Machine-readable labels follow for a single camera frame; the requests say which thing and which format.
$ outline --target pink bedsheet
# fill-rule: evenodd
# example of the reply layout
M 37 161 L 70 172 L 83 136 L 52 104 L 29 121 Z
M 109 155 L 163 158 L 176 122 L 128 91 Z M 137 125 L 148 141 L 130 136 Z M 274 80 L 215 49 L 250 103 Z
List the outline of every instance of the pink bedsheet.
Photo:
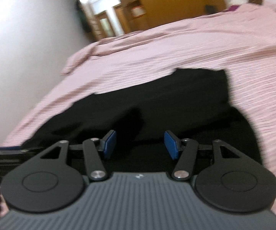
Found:
M 20 145 L 53 115 L 92 93 L 164 77 L 175 68 L 225 69 L 231 102 L 249 119 L 276 175 L 276 12 L 244 4 L 129 36 L 103 39 L 72 56 L 70 73 L 9 134 Z M 273 206 L 276 213 L 276 201 Z

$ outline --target pink blanket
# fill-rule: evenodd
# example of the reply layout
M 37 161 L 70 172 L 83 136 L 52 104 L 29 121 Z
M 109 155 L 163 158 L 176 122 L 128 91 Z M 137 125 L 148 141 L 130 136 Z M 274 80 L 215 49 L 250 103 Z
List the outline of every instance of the pink blanket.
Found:
M 20 145 L 83 97 L 149 82 L 177 67 L 227 71 L 231 102 L 249 119 L 265 164 L 276 175 L 276 12 L 253 4 L 86 47 L 69 59 L 63 72 L 68 76 L 3 145 Z M 276 201 L 272 209 L 276 213 Z

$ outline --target black glossy object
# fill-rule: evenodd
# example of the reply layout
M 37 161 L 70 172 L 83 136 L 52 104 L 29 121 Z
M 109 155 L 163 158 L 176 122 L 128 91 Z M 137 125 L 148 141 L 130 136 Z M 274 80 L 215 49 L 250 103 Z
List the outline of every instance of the black glossy object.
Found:
M 249 213 L 270 208 L 276 177 L 262 165 L 223 141 L 213 141 L 214 164 L 201 171 L 195 189 L 219 209 Z
M 82 193 L 81 174 L 66 164 L 68 142 L 58 142 L 9 172 L 1 183 L 7 204 L 45 213 L 73 203 Z

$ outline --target gray gripper base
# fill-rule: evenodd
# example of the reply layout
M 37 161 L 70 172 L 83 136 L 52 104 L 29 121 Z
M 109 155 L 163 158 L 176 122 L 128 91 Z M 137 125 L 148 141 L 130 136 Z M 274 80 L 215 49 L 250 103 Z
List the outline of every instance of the gray gripper base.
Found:
M 165 173 L 114 173 L 72 205 L 48 214 L 11 210 L 0 230 L 276 230 L 268 210 L 235 215 L 203 203 L 192 187 Z

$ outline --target black garment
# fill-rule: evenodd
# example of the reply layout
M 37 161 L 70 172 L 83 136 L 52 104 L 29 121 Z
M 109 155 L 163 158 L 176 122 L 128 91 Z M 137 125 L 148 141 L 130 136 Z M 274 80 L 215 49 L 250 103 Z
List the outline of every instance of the black garment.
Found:
M 172 171 L 165 130 L 201 144 L 224 140 L 261 163 L 253 130 L 229 105 L 223 70 L 177 69 L 152 82 L 92 94 L 51 118 L 22 147 L 80 144 L 110 129 L 117 131 L 117 148 L 105 162 L 108 171 Z

